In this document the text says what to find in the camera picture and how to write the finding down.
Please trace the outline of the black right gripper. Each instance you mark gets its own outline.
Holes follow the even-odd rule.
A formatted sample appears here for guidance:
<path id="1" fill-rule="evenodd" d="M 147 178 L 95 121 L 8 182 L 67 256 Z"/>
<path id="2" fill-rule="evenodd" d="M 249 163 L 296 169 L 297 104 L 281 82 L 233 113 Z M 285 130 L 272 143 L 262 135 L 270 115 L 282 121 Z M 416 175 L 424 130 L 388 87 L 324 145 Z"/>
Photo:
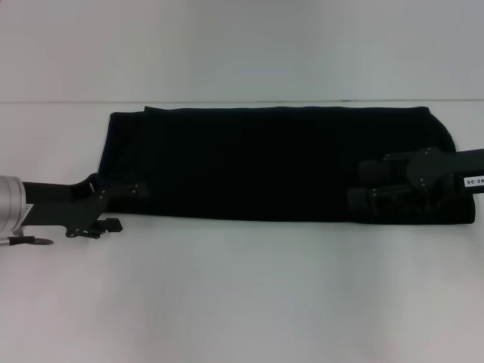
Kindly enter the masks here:
<path id="1" fill-rule="evenodd" d="M 444 152 L 429 147 L 417 153 L 385 154 L 358 165 L 360 181 L 409 181 L 411 185 L 349 188 L 349 211 L 355 215 L 420 215 L 433 208 L 428 188 L 443 197 L 484 194 L 484 149 Z"/>

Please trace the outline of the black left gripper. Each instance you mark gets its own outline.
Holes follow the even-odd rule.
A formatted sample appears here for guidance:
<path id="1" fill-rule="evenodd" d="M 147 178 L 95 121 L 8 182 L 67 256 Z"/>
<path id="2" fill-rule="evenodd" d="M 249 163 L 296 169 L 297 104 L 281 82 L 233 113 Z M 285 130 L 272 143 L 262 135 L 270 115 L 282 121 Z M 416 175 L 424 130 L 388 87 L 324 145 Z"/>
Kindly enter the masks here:
<path id="1" fill-rule="evenodd" d="M 145 183 L 111 185 L 106 190 L 97 173 L 73 185 L 25 182 L 23 186 L 30 206 L 23 226 L 62 226 L 67 237 L 91 239 L 123 230 L 117 218 L 99 219 L 107 206 L 107 193 L 110 198 L 150 196 Z"/>

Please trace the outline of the black t-shirt with FREE print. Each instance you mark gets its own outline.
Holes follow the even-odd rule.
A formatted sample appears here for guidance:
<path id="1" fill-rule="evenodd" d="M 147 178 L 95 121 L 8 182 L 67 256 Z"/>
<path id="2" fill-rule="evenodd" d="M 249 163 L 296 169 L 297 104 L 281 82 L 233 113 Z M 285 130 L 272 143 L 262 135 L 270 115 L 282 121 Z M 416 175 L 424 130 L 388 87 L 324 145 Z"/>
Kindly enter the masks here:
<path id="1" fill-rule="evenodd" d="M 455 150 L 425 107 L 270 107 L 162 110 L 110 116 L 99 175 L 144 183 L 112 213 L 257 222 L 374 225 L 473 223 L 470 195 L 432 207 L 349 208 L 358 165 L 385 154 Z"/>

